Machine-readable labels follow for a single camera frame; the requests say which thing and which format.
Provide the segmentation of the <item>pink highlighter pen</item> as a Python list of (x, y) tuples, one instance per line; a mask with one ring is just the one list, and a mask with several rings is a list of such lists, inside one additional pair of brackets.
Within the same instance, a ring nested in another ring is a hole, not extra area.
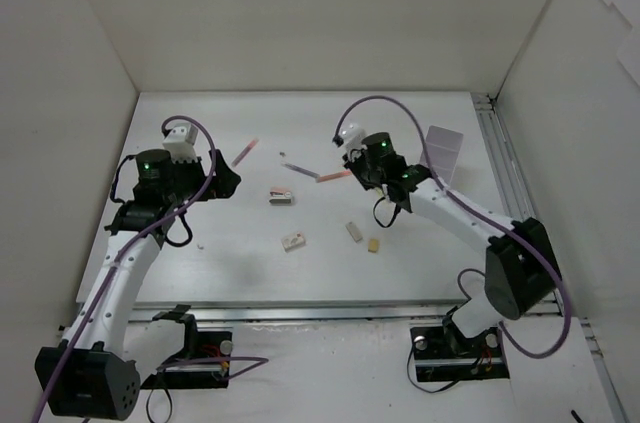
[(258, 138), (253, 138), (234, 158), (234, 160), (231, 163), (231, 166), (237, 167), (247, 157), (247, 155), (255, 148), (258, 142), (259, 142)]

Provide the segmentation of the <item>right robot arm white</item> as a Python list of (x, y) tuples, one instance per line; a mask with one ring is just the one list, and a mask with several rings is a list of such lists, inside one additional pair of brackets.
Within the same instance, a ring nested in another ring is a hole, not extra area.
[(484, 258), (484, 288), (445, 316), (445, 348), (464, 355), (481, 336), (506, 320), (517, 320), (562, 279), (544, 225), (534, 218), (495, 215), (450, 190), (424, 164), (410, 165), (386, 132), (367, 134), (355, 126), (333, 138), (343, 149), (344, 166), (366, 190), (377, 189), (406, 211), (429, 220), (459, 238)]

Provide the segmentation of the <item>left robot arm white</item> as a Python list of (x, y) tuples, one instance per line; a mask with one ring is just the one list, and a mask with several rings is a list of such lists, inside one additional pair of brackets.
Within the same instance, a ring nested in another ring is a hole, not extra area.
[(174, 359), (199, 352), (195, 317), (186, 305), (158, 313), (141, 335), (127, 338), (130, 314), (151, 265), (169, 240), (175, 220), (196, 202), (230, 198), (241, 182), (212, 150), (212, 171), (202, 160), (174, 160), (166, 149), (134, 155), (138, 181), (131, 199), (111, 222), (108, 249), (89, 297), (55, 347), (43, 347), (35, 371), (43, 393), (34, 421), (49, 409), (56, 416), (124, 421), (142, 384)]

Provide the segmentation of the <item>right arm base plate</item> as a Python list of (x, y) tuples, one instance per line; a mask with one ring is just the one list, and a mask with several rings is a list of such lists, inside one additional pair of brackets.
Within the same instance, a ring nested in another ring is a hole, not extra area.
[(439, 326), (412, 327), (410, 339), (408, 368), (417, 383), (447, 386), (510, 378), (497, 327), (491, 327), (463, 349), (454, 349)]

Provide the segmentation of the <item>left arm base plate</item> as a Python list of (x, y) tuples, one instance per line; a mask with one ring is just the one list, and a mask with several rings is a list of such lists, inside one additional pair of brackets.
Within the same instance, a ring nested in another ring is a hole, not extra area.
[[(168, 359), (168, 362), (230, 356), (232, 350), (233, 332), (230, 329), (208, 329), (198, 333), (195, 347), (190, 353), (181, 352)], [(229, 385), (228, 373), (227, 362), (169, 368), (161, 375), (149, 376), (142, 384), (142, 388), (144, 390), (226, 389)]]

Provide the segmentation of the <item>orange highlighter pen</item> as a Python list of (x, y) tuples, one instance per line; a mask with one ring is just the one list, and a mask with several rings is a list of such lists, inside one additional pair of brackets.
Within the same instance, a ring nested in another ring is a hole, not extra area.
[(335, 172), (335, 173), (330, 173), (330, 174), (326, 174), (326, 175), (321, 175), (315, 178), (315, 182), (316, 183), (324, 183), (324, 182), (328, 182), (328, 181), (333, 181), (333, 180), (337, 180), (340, 178), (345, 178), (345, 177), (349, 177), (351, 176), (351, 171), (349, 170), (343, 170), (343, 171), (339, 171), (339, 172)]

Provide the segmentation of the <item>dark purple pen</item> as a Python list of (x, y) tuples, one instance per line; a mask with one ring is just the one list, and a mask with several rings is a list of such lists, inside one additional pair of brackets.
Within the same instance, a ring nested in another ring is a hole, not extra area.
[(316, 172), (313, 172), (311, 170), (308, 170), (306, 168), (303, 168), (303, 167), (300, 167), (298, 165), (294, 165), (294, 164), (291, 164), (291, 163), (288, 163), (288, 162), (282, 162), (281, 166), (283, 166), (284, 168), (287, 168), (287, 169), (289, 169), (291, 171), (294, 171), (294, 172), (303, 174), (305, 176), (311, 177), (313, 179), (317, 179), (317, 178), (320, 177), (320, 175), (318, 173), (316, 173)]

